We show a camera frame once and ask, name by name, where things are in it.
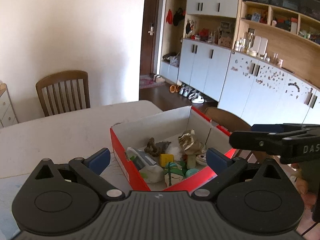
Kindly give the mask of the brown entrance door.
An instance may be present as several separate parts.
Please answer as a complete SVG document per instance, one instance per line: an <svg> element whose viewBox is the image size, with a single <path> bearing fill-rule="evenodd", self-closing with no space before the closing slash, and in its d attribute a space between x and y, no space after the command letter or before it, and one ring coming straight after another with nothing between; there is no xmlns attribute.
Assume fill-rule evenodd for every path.
<svg viewBox="0 0 320 240"><path fill-rule="evenodd" d="M154 69L158 9L159 0L144 0L140 76L149 75Z"/></svg>

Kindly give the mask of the wooden chair far side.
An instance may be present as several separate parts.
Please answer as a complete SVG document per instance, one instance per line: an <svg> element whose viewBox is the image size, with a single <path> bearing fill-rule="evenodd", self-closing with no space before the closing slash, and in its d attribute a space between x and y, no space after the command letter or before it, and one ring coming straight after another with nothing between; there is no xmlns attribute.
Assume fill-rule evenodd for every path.
<svg viewBox="0 0 320 240"><path fill-rule="evenodd" d="M35 88L44 116L91 107L85 71L67 70L49 75L38 81Z"/></svg>

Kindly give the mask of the yellow small carton box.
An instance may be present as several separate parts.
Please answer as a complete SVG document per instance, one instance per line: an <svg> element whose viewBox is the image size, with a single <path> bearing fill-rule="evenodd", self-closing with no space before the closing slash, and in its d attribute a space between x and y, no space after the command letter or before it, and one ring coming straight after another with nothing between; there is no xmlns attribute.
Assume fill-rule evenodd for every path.
<svg viewBox="0 0 320 240"><path fill-rule="evenodd" d="M159 165L165 167L168 163L174 162L174 156L172 154L160 154L159 155Z"/></svg>

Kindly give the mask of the wooden chair right side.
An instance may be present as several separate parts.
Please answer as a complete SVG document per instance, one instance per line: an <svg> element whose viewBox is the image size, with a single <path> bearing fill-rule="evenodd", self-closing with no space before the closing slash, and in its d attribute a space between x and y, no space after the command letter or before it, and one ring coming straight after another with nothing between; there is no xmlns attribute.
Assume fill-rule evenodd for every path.
<svg viewBox="0 0 320 240"><path fill-rule="evenodd" d="M234 131L251 130L251 126L247 122L223 109L218 109L216 107L208 107L204 114L208 118L210 118L212 123L216 123L222 126L225 130L227 130L230 133ZM246 159L249 163L262 163L265 159L271 158L271 156L265 152L246 150L236 150L233 156L242 157Z"/></svg>

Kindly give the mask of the blue white tissue pack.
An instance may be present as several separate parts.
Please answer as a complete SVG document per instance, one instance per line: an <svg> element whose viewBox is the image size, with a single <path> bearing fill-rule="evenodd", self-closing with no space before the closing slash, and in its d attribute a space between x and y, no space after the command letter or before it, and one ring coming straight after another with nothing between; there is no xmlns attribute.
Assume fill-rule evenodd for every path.
<svg viewBox="0 0 320 240"><path fill-rule="evenodd" d="M140 151L136 148L128 147L126 155L139 171L144 167L158 166L157 162L154 161L146 152Z"/></svg>

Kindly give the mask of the white drawer sideboard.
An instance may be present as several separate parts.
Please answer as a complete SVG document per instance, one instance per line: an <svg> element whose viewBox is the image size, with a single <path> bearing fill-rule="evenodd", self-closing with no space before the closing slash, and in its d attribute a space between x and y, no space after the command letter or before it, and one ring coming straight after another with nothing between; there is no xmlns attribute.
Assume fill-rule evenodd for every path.
<svg viewBox="0 0 320 240"><path fill-rule="evenodd" d="M13 109L8 88L5 83L1 83L0 90L0 127L8 127L18 124L15 111Z"/></svg>

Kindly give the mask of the silver foil wrapper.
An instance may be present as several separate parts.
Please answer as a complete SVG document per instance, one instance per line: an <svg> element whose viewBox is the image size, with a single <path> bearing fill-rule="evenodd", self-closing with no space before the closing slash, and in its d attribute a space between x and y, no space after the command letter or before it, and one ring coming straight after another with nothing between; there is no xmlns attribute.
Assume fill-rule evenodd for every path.
<svg viewBox="0 0 320 240"><path fill-rule="evenodd" d="M194 129L184 131L178 137L178 143L183 154L199 155L204 154L206 147L195 134Z"/></svg>

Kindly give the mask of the palm tree toy figure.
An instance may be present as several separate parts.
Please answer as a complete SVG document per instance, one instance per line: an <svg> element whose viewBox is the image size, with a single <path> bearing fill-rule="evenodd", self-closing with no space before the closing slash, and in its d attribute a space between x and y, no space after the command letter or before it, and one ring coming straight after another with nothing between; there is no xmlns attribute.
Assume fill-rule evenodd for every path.
<svg viewBox="0 0 320 240"><path fill-rule="evenodd" d="M168 162L164 168L164 180L167 187L180 183L184 179L184 174L174 162Z"/></svg>

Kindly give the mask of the wooden chair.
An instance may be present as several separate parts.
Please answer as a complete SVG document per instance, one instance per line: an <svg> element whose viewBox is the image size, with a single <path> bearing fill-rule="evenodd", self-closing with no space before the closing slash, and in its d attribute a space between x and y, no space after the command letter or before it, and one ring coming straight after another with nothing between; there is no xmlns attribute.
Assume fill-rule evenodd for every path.
<svg viewBox="0 0 320 240"><path fill-rule="evenodd" d="M35 88L44 116L91 107L85 71L67 70L49 75L38 81Z"/></svg>
<svg viewBox="0 0 320 240"><path fill-rule="evenodd" d="M210 118L212 123L216 123L222 126L225 130L227 130L230 133L234 131L251 130L251 126L247 122L223 109L218 109L216 107L208 107L204 114L208 118ZM246 159L249 163L262 163L265 159L271 158L271 156L265 152L246 150L236 150L233 156L242 157Z"/></svg>

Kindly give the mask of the brown fabric scrunchie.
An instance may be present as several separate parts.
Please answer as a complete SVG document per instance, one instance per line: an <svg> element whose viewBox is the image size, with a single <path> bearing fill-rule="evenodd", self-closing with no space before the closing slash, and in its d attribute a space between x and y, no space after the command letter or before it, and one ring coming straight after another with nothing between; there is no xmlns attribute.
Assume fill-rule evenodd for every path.
<svg viewBox="0 0 320 240"><path fill-rule="evenodd" d="M162 154L162 148L156 145L154 138L150 138L144 152L153 157L159 157Z"/></svg>

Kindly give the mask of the white wall cabinet unit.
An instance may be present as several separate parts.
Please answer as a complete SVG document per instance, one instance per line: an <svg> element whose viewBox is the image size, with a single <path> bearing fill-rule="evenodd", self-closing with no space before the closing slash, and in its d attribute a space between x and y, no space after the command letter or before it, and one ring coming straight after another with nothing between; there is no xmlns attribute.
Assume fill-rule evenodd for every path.
<svg viewBox="0 0 320 240"><path fill-rule="evenodd" d="M165 0L159 73L253 124L319 123L319 0Z"/></svg>

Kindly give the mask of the red white cardboard box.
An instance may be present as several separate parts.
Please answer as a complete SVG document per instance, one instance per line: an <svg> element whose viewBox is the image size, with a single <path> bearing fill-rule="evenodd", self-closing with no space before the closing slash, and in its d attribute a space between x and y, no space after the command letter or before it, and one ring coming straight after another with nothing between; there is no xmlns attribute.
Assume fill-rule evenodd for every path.
<svg viewBox="0 0 320 240"><path fill-rule="evenodd" d="M216 174L210 167L196 162L197 155L182 153L178 137L190 129L195 130L206 151L212 147L229 158L235 153L235 149L229 144L229 136L219 127L213 126L208 117L193 107L181 107L111 127L111 140L116 159L133 190L193 192L215 177ZM174 156L174 163L184 174L184 179L180 183L170 187L166 186L165 180L147 184L133 162L127 158L128 147L144 151L150 138L154 138L156 145L162 148L162 154ZM186 178L185 173L191 168L197 168L199 172Z"/></svg>

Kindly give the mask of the clear crinkled plastic bag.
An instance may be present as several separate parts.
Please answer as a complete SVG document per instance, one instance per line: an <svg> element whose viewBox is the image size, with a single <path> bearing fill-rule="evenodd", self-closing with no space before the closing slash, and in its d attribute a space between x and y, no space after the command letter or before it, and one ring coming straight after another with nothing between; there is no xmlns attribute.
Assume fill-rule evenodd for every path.
<svg viewBox="0 0 320 240"><path fill-rule="evenodd" d="M154 184L164 180L164 170L158 165L145 166L139 170L139 174L147 184Z"/></svg>

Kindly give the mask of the orange slippers pair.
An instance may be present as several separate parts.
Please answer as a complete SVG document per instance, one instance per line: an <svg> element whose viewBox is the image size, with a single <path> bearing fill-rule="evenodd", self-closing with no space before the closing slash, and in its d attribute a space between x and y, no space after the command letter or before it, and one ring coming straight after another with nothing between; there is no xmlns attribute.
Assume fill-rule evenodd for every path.
<svg viewBox="0 0 320 240"><path fill-rule="evenodd" d="M178 93L181 89L181 86L171 85L169 88L170 93Z"/></svg>

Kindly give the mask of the patterned door rug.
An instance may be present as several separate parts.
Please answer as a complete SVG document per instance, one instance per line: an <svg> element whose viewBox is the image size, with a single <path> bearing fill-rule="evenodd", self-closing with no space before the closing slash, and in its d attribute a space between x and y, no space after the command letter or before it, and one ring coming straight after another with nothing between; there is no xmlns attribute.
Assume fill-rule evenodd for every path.
<svg viewBox="0 0 320 240"><path fill-rule="evenodd" d="M165 80L162 77L153 78L149 75L143 75L139 78L139 88L154 88L165 84Z"/></svg>

